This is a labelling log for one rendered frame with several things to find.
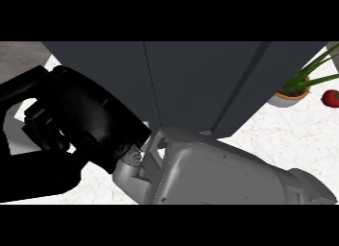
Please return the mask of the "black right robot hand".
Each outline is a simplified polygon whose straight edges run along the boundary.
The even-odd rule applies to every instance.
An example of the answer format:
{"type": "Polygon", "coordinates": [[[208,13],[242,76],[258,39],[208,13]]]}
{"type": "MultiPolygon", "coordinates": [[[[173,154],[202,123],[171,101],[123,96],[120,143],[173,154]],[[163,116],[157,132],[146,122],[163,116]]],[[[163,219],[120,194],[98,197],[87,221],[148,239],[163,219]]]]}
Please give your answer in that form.
{"type": "Polygon", "coordinates": [[[151,130],[107,89],[71,68],[36,66],[0,84],[0,203],[59,195],[87,163],[112,172],[151,130]],[[33,98],[23,132],[39,146],[14,155],[3,130],[12,105],[33,98]]]}

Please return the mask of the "dark grey cabinet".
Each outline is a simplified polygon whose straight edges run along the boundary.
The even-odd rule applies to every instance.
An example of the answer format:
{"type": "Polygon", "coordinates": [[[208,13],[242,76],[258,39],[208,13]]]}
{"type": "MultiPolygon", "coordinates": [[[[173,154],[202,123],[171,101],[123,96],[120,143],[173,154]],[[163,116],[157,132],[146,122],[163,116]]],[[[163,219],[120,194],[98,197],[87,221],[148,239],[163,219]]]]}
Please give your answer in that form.
{"type": "Polygon", "coordinates": [[[152,129],[177,126],[230,136],[235,94],[269,48],[266,41],[46,41],[58,62],[115,95],[152,129]]]}

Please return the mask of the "dark grey cabinet door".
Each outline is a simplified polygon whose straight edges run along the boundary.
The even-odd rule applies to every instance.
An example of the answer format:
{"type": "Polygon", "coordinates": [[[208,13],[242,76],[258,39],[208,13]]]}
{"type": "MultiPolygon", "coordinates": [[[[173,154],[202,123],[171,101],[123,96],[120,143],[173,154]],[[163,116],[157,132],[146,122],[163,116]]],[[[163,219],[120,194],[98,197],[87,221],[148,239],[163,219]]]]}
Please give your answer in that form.
{"type": "Polygon", "coordinates": [[[232,136],[313,58],[326,41],[263,41],[216,118],[211,135],[232,136]]]}

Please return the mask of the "green plant in white pot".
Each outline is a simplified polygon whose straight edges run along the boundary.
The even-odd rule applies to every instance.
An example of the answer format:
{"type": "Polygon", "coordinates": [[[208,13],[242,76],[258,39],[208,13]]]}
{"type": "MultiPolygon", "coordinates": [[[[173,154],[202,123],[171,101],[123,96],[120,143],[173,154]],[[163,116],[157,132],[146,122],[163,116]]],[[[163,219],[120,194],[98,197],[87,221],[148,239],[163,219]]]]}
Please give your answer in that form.
{"type": "Polygon", "coordinates": [[[320,68],[320,66],[329,62],[335,56],[331,53],[339,48],[339,42],[331,46],[326,51],[316,56],[311,62],[297,71],[291,79],[286,81],[283,87],[277,90],[276,94],[267,101],[267,103],[277,108],[289,108],[311,93],[311,86],[326,83],[335,79],[339,79],[339,73],[328,75],[317,79],[311,79],[311,73],[320,68]]]}

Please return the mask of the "red tomato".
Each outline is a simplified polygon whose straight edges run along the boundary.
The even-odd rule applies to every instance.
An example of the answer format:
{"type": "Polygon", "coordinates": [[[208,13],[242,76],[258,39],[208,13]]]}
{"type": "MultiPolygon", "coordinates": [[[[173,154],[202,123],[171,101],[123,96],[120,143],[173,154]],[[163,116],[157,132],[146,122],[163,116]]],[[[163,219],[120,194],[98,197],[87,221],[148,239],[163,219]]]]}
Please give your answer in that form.
{"type": "Polygon", "coordinates": [[[339,108],[339,91],[335,89],[328,90],[320,100],[328,107],[339,108]]]}

